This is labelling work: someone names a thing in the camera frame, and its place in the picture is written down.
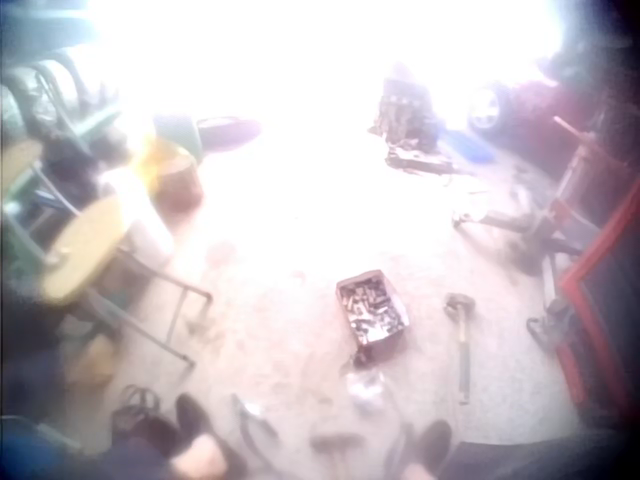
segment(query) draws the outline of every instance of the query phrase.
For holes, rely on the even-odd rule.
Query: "blue mat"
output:
[[[487,146],[460,130],[442,130],[440,139],[472,163],[491,163],[495,158]]]

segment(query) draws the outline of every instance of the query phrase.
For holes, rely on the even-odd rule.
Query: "black bag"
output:
[[[111,414],[111,442],[140,438],[163,457],[170,458],[180,448],[178,427],[160,413],[160,397],[148,388],[128,385],[122,404]]]

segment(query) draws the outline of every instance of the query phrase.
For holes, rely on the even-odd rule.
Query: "car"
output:
[[[484,137],[510,137],[555,145],[566,138],[553,121],[559,116],[579,130],[588,127],[600,95],[577,71],[540,61],[484,83],[471,94],[468,122]]]

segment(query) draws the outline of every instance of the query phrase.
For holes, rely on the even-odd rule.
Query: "person's foot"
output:
[[[416,443],[417,460],[432,474],[440,470],[451,447],[451,426],[444,420],[429,425]]]
[[[226,479],[236,480],[246,476],[247,463],[244,458],[216,433],[209,415],[195,398],[187,393],[178,396],[176,418],[185,443],[192,443],[200,435],[210,435],[215,439],[227,462]]]
[[[204,433],[213,434],[209,415],[188,393],[182,393],[176,399],[176,419],[185,440],[189,442]]]

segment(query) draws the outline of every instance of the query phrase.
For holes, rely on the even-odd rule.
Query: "concrete floor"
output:
[[[260,405],[281,445],[266,450],[305,479],[327,476],[308,446],[314,429],[367,437],[351,457],[353,478],[381,471],[397,432],[393,409],[363,417],[347,394],[343,366],[355,350],[335,297],[341,279],[382,269],[408,310],[406,348],[378,368],[403,415],[418,428],[436,418],[457,440],[531,442],[579,428],[562,372],[531,340],[525,319],[541,313],[541,280],[511,266],[509,233],[481,225],[459,231],[450,214],[468,187],[463,179],[410,175],[383,161],[382,141],[358,129],[322,138],[267,130],[238,150],[201,166],[202,206],[172,225],[177,249],[167,270],[210,290],[215,301],[198,320],[201,299],[185,305],[173,345],[197,360],[191,372],[127,332],[120,367],[105,392],[75,395],[69,431],[90,451],[108,445],[108,416],[129,383],[172,402],[199,399],[216,427],[244,451],[230,395]],[[513,209],[516,165],[505,152],[476,166],[491,188],[489,203]],[[540,189],[551,188],[533,168]],[[472,295],[471,404],[457,404],[455,325],[442,311],[447,292]],[[179,291],[152,283],[137,311],[144,327],[165,335]]]

